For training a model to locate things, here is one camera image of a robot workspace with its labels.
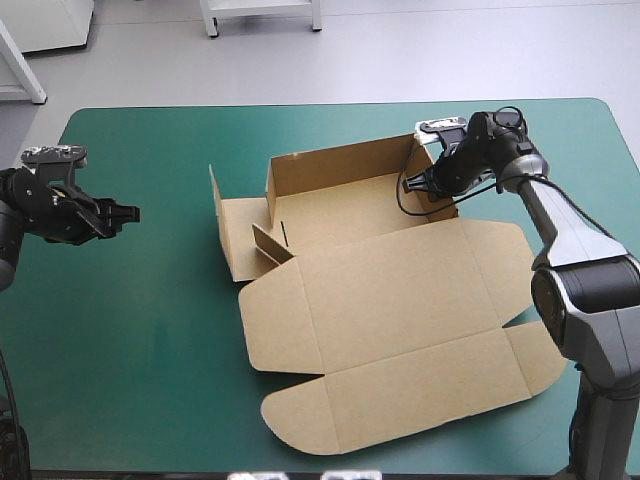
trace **floor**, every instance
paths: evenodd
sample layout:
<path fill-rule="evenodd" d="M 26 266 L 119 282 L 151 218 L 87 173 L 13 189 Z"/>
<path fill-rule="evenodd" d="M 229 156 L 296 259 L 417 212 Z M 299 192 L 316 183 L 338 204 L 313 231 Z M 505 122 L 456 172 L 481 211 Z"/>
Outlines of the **floor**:
<path fill-rule="evenodd" d="M 30 59 L 49 100 L 24 146 L 86 107 L 596 97 L 640 159 L 640 0 L 325 0 L 320 33 L 251 18 L 215 40 L 197 0 L 96 0 L 94 23 L 86 50 Z"/>
<path fill-rule="evenodd" d="M 0 102 L 0 168 L 8 168 L 20 155 L 38 107 L 31 102 Z"/>

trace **black cable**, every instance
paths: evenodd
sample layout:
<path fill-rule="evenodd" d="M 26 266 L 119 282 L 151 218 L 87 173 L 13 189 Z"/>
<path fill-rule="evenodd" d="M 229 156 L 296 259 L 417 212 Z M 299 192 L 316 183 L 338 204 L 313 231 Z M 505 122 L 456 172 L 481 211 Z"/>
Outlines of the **black cable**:
<path fill-rule="evenodd" d="M 13 421 L 13 429 L 16 434 L 16 448 L 18 450 L 18 468 L 20 469 L 20 478 L 26 480 L 28 478 L 26 462 L 24 458 L 24 451 L 22 445 L 22 435 L 20 433 L 20 418 L 18 416 L 18 407 L 16 406 L 16 399 L 13 394 L 13 386 L 11 385 L 11 377 L 9 376 L 9 370 L 7 364 L 4 361 L 4 355 L 0 350 L 0 372 L 2 372 L 2 380 L 4 381 L 4 387 L 7 391 L 7 398 L 9 400 L 9 406 L 11 407 L 11 419 Z"/>

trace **unfolded cardboard box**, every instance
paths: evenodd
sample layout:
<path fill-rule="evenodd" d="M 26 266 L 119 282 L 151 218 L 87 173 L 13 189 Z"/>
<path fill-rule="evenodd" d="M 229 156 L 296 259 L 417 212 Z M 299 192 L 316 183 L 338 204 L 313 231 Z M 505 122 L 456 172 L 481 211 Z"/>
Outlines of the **unfolded cardboard box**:
<path fill-rule="evenodd" d="M 431 160 L 411 135 L 272 159 L 266 198 L 222 199 L 220 236 L 251 364 L 322 377 L 267 396 L 283 441 L 345 453 L 531 398 L 565 361 L 531 303 L 519 227 L 410 217 L 397 174 Z M 411 210 L 426 196 L 403 194 Z"/>

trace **green tabletop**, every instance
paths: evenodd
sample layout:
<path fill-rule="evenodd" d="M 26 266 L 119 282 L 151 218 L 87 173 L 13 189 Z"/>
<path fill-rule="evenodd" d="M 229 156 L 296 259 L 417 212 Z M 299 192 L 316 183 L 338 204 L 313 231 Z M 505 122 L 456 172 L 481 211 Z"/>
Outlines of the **green tabletop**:
<path fill-rule="evenodd" d="M 304 380 L 254 371 L 218 241 L 208 164 L 225 197 L 260 196 L 269 157 L 409 132 L 418 120 L 513 103 L 551 177 L 640 252 L 640 176 L 607 106 L 593 99 L 89 109 L 62 142 L 88 146 L 79 184 L 139 205 L 142 223 L 80 248 L 25 239 L 0 302 L 0 344 L 34 468 L 162 471 L 378 468 L 550 474 L 567 462 L 577 373 L 539 397 L 351 454 L 315 457 L 278 440 L 259 409 Z M 535 231 L 513 195 L 464 216 Z M 529 311 L 525 317 L 533 314 Z M 640 440 L 629 460 L 640 473 Z"/>

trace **robotic arm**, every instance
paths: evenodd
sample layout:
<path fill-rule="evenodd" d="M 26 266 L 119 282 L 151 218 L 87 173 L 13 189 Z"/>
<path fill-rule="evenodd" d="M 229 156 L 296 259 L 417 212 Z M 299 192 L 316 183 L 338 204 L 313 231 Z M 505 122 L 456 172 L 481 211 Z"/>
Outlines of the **robotic arm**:
<path fill-rule="evenodd" d="M 518 194 L 544 248 L 535 258 L 531 294 L 561 354 L 581 371 L 571 422 L 569 466 L 559 475 L 623 480 L 640 397 L 640 264 L 553 182 L 528 137 L 522 112 L 506 107 L 424 122 L 425 143 L 443 152 L 405 191 L 458 196 L 488 178 Z"/>
<path fill-rule="evenodd" d="M 86 156 L 80 146 L 32 148 L 22 154 L 25 167 L 0 170 L 0 291 L 13 282 L 25 233 L 80 245 L 115 237 L 123 224 L 140 221 L 137 207 L 92 198 L 76 185 L 75 170 L 86 165 Z M 27 436 L 2 352 L 0 372 L 7 391 L 7 398 L 0 396 L 0 478 L 30 480 Z"/>

